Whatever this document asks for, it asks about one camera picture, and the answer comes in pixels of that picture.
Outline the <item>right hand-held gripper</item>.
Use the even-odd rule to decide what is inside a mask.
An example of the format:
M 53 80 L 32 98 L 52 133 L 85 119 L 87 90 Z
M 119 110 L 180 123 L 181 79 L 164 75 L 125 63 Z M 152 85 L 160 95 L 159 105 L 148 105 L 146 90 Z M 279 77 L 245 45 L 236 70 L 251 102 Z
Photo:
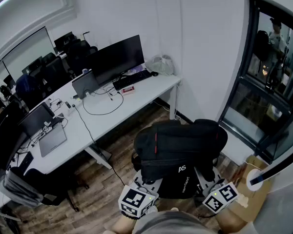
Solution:
M 217 214 L 238 198 L 238 190 L 235 185 L 221 177 L 215 167 L 213 167 L 214 179 L 212 181 L 205 180 L 202 173 L 196 167 L 194 169 L 198 178 L 198 190 L 194 195 L 196 206 L 203 204 Z

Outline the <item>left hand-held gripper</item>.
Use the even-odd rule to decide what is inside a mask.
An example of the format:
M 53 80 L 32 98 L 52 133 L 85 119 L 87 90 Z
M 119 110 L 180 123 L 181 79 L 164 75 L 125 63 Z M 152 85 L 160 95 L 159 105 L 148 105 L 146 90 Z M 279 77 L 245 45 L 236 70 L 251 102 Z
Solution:
M 143 217 L 158 199 L 160 186 L 161 179 L 144 182 L 141 173 L 136 173 L 118 200 L 121 213 L 133 219 Z

